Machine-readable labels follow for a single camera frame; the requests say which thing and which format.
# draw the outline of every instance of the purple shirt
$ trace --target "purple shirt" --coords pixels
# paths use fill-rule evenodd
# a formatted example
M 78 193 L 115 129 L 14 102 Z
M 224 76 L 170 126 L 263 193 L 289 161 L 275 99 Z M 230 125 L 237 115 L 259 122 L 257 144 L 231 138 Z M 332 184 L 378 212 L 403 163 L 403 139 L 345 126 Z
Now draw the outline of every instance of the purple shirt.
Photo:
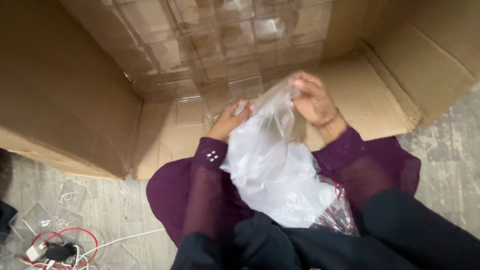
M 165 164 L 148 182 L 152 212 L 176 245 L 192 232 L 221 242 L 236 223 L 253 215 L 230 175 L 219 168 L 227 148 L 222 141 L 203 137 L 193 158 Z M 320 174 L 345 187 L 354 212 L 382 190 L 398 188 L 413 195 L 418 186 L 420 160 L 403 150 L 395 137 L 365 142 L 349 127 L 312 154 Z

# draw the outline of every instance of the red cable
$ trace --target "red cable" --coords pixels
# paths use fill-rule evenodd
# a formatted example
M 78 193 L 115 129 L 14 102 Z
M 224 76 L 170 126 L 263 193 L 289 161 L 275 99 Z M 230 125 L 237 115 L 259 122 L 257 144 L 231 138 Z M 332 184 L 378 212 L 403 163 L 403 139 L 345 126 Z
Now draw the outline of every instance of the red cable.
M 89 232 L 89 231 L 87 231 L 87 230 L 85 230 L 85 229 L 82 229 L 82 228 L 68 228 L 68 229 L 65 229 L 65 230 L 61 230 L 61 231 L 59 231 L 58 233 L 55 233 L 55 232 L 43 232 L 43 233 L 35 236 L 35 238 L 33 239 L 31 245 L 33 245 L 33 244 L 35 243 L 35 241 L 36 241 L 41 235 L 43 235 L 43 234 L 53 233 L 53 235 L 50 236 L 50 238 L 48 238 L 45 242 L 43 242 L 44 244 L 46 244 L 50 239 L 52 239 L 52 238 L 55 237 L 55 236 L 58 236 L 58 238 L 62 239 L 62 238 L 60 237 L 60 233 L 64 233 L 64 232 L 70 231 L 70 230 L 79 230 L 79 231 L 88 233 L 88 234 L 93 238 L 93 240 L 95 241 L 95 248 L 98 247 L 98 241 L 96 240 L 95 236 L 94 236 L 91 232 Z M 76 267 L 81 267 L 81 266 L 87 265 L 89 262 L 91 262 L 91 261 L 93 260 L 93 258 L 95 257 L 97 251 L 98 251 L 98 250 L 95 250 L 95 252 L 93 253 L 92 257 L 91 257 L 87 262 L 84 262 L 84 263 L 82 263 L 82 264 L 79 264 L 79 265 L 77 265 Z M 32 262 L 32 261 L 30 261 L 30 260 L 27 260 L 27 259 L 24 259 L 24 261 L 27 261 L 27 262 L 29 262 L 29 263 L 34 264 L 34 262 Z M 35 267 L 37 267 L 37 268 L 46 268 L 46 266 L 35 266 Z M 54 267 L 57 268 L 57 269 L 72 269 L 72 268 L 73 268 L 73 266 L 54 266 Z

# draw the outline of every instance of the white power adapter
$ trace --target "white power adapter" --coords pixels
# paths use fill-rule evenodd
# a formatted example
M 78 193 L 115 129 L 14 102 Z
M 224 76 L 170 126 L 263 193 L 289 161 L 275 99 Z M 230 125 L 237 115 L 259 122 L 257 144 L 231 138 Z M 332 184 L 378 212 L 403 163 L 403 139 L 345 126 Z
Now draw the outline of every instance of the white power adapter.
M 36 261 L 40 259 L 42 256 L 44 256 L 45 252 L 47 252 L 47 249 L 46 249 L 46 246 L 43 244 L 43 242 L 40 245 L 33 244 L 27 250 L 27 257 L 30 261 Z

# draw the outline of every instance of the plastic wrap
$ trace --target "plastic wrap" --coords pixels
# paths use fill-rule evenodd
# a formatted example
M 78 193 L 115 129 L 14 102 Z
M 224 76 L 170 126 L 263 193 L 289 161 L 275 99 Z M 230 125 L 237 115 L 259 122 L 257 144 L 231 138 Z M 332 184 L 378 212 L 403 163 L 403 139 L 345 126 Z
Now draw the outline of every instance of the plastic wrap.
M 251 118 L 230 134 L 221 168 L 231 174 L 250 208 L 280 225 L 352 234 L 345 191 L 318 175 L 317 161 L 305 144 L 289 143 L 295 122 L 291 99 L 298 94 L 285 79 L 254 101 Z

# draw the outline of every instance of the black cloth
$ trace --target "black cloth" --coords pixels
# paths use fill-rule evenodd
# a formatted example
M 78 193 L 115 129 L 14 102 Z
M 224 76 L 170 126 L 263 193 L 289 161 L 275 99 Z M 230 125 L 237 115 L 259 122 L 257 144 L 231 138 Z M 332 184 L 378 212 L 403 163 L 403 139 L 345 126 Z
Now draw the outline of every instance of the black cloth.
M 283 228 L 257 212 L 228 245 L 186 236 L 172 269 L 480 269 L 480 241 L 406 193 L 382 191 L 362 212 L 360 237 Z

